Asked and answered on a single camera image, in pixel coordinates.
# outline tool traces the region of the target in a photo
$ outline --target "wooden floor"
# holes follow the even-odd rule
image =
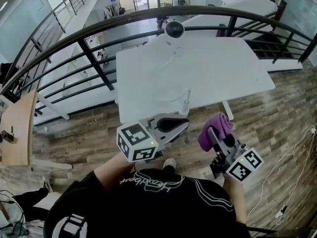
[[[265,163],[245,184],[247,212],[260,198],[261,185],[274,164],[283,154],[289,154],[303,137],[304,131],[317,122],[317,71],[309,65],[296,72],[274,73],[271,77],[276,89],[253,96],[229,101],[234,114],[235,131],[240,141],[255,147]],[[221,104],[191,110],[190,127],[186,136],[169,145],[165,158],[177,160],[177,172],[190,177],[212,179],[209,168],[215,154],[200,149],[197,136],[204,122],[213,114],[224,111]],[[74,180],[83,178],[118,152],[115,143],[116,128],[120,126],[116,105],[98,108],[58,120],[34,129],[33,154],[39,159],[73,164],[73,169],[63,171],[33,166],[0,167],[0,188],[22,193],[39,188],[41,175],[51,176],[55,190],[63,191]],[[317,210],[317,158],[309,153],[312,140],[309,132],[296,147],[294,156],[285,157],[264,185],[263,199],[248,219],[248,226],[280,230],[303,226]],[[304,173],[297,185],[285,218],[275,225],[275,214],[287,201],[301,173],[307,155]],[[160,168],[163,158],[148,165],[137,164],[136,169]]]

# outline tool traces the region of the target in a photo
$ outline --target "staircase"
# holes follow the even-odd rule
[[[293,56],[274,35],[264,34],[254,40],[246,40],[259,59],[293,59]]]

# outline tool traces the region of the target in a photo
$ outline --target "sneaker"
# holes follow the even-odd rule
[[[176,160],[172,158],[167,159],[163,164],[163,168],[165,168],[166,166],[172,166],[173,168],[176,169]]]
[[[49,193],[52,193],[53,189],[51,187],[50,182],[48,180],[46,180],[45,176],[42,176],[42,178],[43,178],[43,182],[44,182],[44,186],[43,187],[46,188],[49,191]]]

